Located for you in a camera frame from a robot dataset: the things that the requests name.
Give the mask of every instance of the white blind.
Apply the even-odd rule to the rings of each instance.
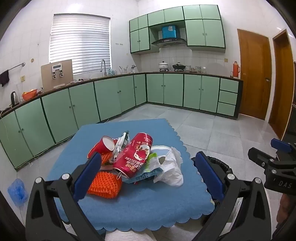
[[[73,74],[101,69],[102,59],[110,69],[109,21],[91,15],[54,15],[49,61],[72,59]]]

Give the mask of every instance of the red soda can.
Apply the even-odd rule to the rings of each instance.
[[[113,164],[113,169],[119,171],[126,178],[132,178],[145,164],[152,142],[152,137],[147,133],[138,133],[131,143],[119,153]]]

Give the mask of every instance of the can pull tab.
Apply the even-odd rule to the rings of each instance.
[[[118,173],[117,177],[116,177],[116,180],[118,180],[119,178],[121,178],[121,172]]]

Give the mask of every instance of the blue tablecloth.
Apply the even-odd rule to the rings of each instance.
[[[58,179],[63,173],[72,173],[79,164],[85,163],[88,152],[103,135],[116,138],[125,131],[129,131],[131,139],[139,132],[146,132],[152,136],[153,145],[175,147],[183,159],[181,171],[184,183],[181,187],[172,187],[163,182],[153,183],[153,180],[141,181],[138,185],[123,183],[115,199],[87,194],[78,204],[96,230],[157,230],[161,226],[171,227],[175,222],[185,223],[189,218],[197,219],[214,210],[211,196],[193,166],[186,147],[165,119],[82,126],[60,154],[47,180]],[[67,221],[59,199],[56,204],[61,218]]]

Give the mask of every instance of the countertop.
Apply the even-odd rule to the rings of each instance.
[[[1,113],[0,118],[8,115],[9,113],[13,112],[17,108],[19,108],[19,107],[21,107],[21,106],[23,106],[23,105],[25,105],[27,103],[30,103],[30,102],[32,102],[32,101],[34,101],[36,99],[39,99],[39,98],[41,98],[43,96],[52,94],[54,92],[57,92],[57,91],[60,91],[60,90],[63,90],[63,89],[67,89],[67,88],[70,88],[70,87],[73,87],[73,86],[82,85],[82,84],[90,83],[90,82],[94,82],[94,81],[105,80],[105,79],[112,79],[112,78],[117,78],[117,77],[121,77],[121,76],[137,75],[137,74],[193,74],[193,75],[203,75],[203,76],[211,76],[211,77],[218,77],[218,78],[229,79],[229,80],[242,81],[240,79],[229,78],[229,77],[226,77],[226,76],[219,76],[219,75],[213,75],[213,74],[203,74],[203,73],[194,73],[194,72],[174,72],[174,71],[168,71],[168,72],[163,71],[163,72],[160,72],[160,71],[158,71],[158,72],[138,72],[138,73],[118,74],[118,75],[106,76],[106,77],[101,77],[101,78],[95,78],[95,79],[85,80],[85,81],[81,81],[81,82],[77,82],[77,83],[73,83],[73,84],[68,84],[68,85],[65,85],[65,86],[62,86],[62,87],[59,87],[59,88],[56,88],[56,89],[52,89],[52,90],[46,91],[46,92],[44,92],[42,94],[39,94],[39,95],[35,96],[32,99],[29,99],[27,101],[23,101],[20,104],[12,107],[10,109],[7,109],[7,110],[3,111]]]

